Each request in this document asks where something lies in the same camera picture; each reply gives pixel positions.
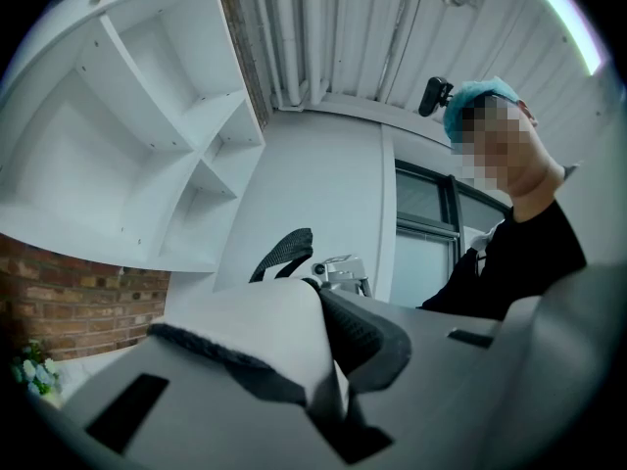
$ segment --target window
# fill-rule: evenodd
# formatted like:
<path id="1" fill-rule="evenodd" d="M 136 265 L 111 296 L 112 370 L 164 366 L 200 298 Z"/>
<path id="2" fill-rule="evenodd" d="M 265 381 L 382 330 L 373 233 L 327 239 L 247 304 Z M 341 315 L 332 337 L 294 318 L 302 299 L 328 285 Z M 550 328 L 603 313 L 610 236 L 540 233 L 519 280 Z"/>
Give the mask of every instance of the window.
<path id="1" fill-rule="evenodd" d="M 507 207 L 452 176 L 396 161 L 397 235 L 390 303 L 416 307 L 444 287 L 477 235 Z"/>
<path id="2" fill-rule="evenodd" d="M 503 211 L 494 209 L 463 193 L 459 194 L 459 205 L 461 206 L 463 225 L 482 232 L 490 231 L 505 218 Z"/>
<path id="3" fill-rule="evenodd" d="M 396 172 L 396 204 L 398 212 L 444 220 L 438 185 L 400 170 Z"/>
<path id="4" fill-rule="evenodd" d="M 474 188 L 459 185 L 459 209 L 463 225 L 464 252 L 478 235 L 489 232 L 503 219 L 507 207 Z"/>
<path id="5" fill-rule="evenodd" d="M 417 307 L 449 280 L 452 243 L 419 232 L 398 230 L 390 303 Z"/>

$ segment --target ceiling light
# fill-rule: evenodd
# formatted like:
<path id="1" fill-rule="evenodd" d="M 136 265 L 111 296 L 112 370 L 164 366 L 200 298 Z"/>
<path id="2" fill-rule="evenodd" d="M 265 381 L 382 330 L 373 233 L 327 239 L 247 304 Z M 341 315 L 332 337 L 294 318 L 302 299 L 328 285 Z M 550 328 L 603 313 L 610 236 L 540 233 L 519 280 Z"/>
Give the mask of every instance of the ceiling light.
<path id="1" fill-rule="evenodd" d="M 601 52 L 595 43 L 590 32 L 590 25 L 588 20 L 584 17 L 583 13 L 573 0 L 547 0 L 557 15 L 564 23 L 570 36 L 577 44 L 577 48 L 581 53 L 586 67 L 590 74 L 594 74 L 602 64 L 603 59 Z"/>

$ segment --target black camera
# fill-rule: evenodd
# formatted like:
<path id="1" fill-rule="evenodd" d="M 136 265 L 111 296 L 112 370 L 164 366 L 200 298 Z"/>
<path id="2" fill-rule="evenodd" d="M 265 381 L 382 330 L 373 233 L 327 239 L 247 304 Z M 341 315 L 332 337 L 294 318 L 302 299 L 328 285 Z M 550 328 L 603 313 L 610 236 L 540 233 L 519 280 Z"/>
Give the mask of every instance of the black camera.
<path id="1" fill-rule="evenodd" d="M 446 78 L 442 76 L 429 78 L 418 107 L 418 113 L 423 117 L 429 117 L 433 115 L 438 106 L 447 106 L 451 89 L 453 89 L 453 85 Z"/>

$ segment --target black slot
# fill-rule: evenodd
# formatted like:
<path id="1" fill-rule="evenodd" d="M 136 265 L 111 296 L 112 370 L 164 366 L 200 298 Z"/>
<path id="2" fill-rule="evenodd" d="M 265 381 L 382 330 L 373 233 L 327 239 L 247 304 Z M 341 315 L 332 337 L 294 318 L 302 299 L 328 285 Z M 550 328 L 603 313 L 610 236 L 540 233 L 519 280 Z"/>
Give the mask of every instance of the black slot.
<path id="1" fill-rule="evenodd" d="M 142 374 L 87 427 L 99 443 L 122 454 L 169 380 Z"/>
<path id="2" fill-rule="evenodd" d="M 463 331 L 461 329 L 454 329 L 448 335 L 452 340 L 461 341 L 462 343 L 468 343 L 469 345 L 474 345 L 475 347 L 480 347 L 482 349 L 490 348 L 494 338 L 492 336 L 485 336 L 483 334 L 471 333 L 469 331 Z"/>

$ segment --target flower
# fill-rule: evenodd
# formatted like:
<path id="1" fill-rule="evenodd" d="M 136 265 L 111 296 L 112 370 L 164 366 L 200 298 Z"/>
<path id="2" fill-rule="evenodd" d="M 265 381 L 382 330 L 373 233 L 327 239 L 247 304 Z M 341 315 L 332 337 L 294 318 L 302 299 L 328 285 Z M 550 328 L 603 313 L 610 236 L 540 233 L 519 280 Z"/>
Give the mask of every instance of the flower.
<path id="1" fill-rule="evenodd" d="M 22 379 L 23 379 L 23 376 L 22 376 L 22 372 L 21 372 L 20 368 L 15 366 L 15 365 L 12 365 L 11 366 L 11 372 L 13 373 L 14 377 L 16 378 L 16 381 L 18 383 L 21 383 Z"/>
<path id="2" fill-rule="evenodd" d="M 46 371 L 41 364 L 37 364 L 37 368 L 35 369 L 37 379 L 43 383 L 44 385 L 52 385 L 52 380 L 50 379 L 50 375 L 48 371 Z"/>
<path id="3" fill-rule="evenodd" d="M 39 389 L 34 383 L 28 383 L 28 391 L 31 392 L 33 395 L 39 397 Z"/>
<path id="4" fill-rule="evenodd" d="M 32 381 L 32 378 L 35 377 L 35 373 L 36 373 L 35 366 L 32 365 L 32 362 L 30 360 L 26 359 L 24 361 L 23 367 L 24 367 L 24 374 L 26 376 L 26 379 L 28 381 Z"/>
<path id="5" fill-rule="evenodd" d="M 52 358 L 46 358 L 44 365 L 50 374 L 55 374 L 57 372 L 57 364 L 55 364 L 55 361 Z"/>

